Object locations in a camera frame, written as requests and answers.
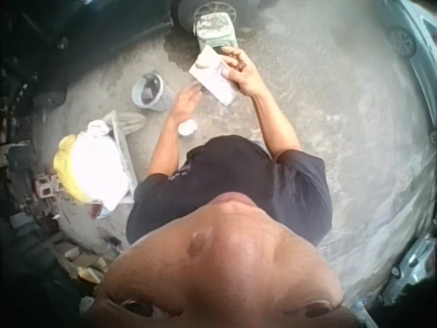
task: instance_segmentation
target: man's right hand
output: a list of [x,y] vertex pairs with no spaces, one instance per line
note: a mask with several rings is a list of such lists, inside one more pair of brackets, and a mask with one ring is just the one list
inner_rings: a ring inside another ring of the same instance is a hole
[[231,46],[224,46],[221,50],[225,54],[222,59],[230,67],[223,70],[223,76],[237,83],[243,94],[252,97],[267,90],[255,64],[243,50]]

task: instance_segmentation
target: bucket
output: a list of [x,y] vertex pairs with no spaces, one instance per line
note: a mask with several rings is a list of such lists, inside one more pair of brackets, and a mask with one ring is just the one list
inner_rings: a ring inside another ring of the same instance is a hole
[[173,93],[156,72],[144,74],[132,88],[136,106],[153,111],[166,111],[173,105]]

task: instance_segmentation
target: black t-shirt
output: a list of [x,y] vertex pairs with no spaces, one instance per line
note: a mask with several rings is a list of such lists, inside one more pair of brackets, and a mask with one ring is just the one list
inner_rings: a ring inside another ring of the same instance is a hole
[[249,196],[314,245],[331,228],[333,208],[322,159],[288,150],[274,161],[237,135],[211,139],[186,158],[174,175],[152,174],[139,184],[126,228],[129,243],[230,191]]

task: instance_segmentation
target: man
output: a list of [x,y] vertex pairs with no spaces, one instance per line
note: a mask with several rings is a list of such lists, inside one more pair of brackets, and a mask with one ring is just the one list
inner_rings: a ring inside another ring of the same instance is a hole
[[178,169],[178,125],[201,98],[192,85],[135,193],[127,237],[87,314],[90,327],[350,327],[338,277],[317,245],[330,230],[324,162],[240,49],[223,75],[252,98],[268,153],[238,136],[191,150]]

